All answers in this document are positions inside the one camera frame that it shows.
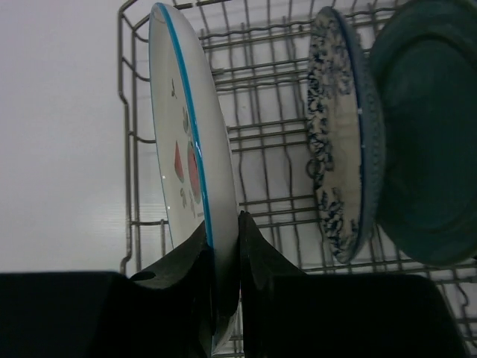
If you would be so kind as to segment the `blue floral plate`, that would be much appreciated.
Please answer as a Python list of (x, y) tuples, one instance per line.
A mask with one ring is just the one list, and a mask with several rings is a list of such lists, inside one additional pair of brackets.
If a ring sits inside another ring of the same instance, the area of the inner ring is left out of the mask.
[(385, 126), (357, 33), (329, 6), (311, 23), (306, 128), (320, 230), (335, 259), (346, 264), (373, 233)]

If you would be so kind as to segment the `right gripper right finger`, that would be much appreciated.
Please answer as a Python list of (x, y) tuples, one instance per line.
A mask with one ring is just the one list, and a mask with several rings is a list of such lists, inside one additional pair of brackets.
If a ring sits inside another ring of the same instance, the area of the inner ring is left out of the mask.
[(436, 285), (412, 274), (307, 274), (238, 218), (247, 357), (466, 357)]

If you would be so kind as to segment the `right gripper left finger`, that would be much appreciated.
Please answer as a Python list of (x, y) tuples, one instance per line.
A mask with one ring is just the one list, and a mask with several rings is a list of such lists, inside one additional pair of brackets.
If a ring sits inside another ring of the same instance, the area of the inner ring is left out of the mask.
[(1, 276), (3, 357), (208, 357), (212, 249), (200, 225), (153, 265)]

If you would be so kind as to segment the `white watermelon plate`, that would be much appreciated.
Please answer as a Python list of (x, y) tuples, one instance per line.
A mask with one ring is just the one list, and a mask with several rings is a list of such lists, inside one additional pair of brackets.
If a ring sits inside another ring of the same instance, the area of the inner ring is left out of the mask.
[(149, 17), (151, 106), (174, 245), (199, 227), (212, 250), (212, 349), (225, 344), (239, 301), (238, 205), (230, 143), (212, 72), (194, 28), (169, 4)]

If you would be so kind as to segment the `teal plate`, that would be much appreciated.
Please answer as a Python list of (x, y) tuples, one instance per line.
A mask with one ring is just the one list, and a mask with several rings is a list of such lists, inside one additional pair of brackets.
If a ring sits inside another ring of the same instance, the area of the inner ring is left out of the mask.
[(370, 67), (387, 162), (378, 209), (407, 256), (452, 266), (476, 254), (476, 3), (409, 1), (379, 32)]

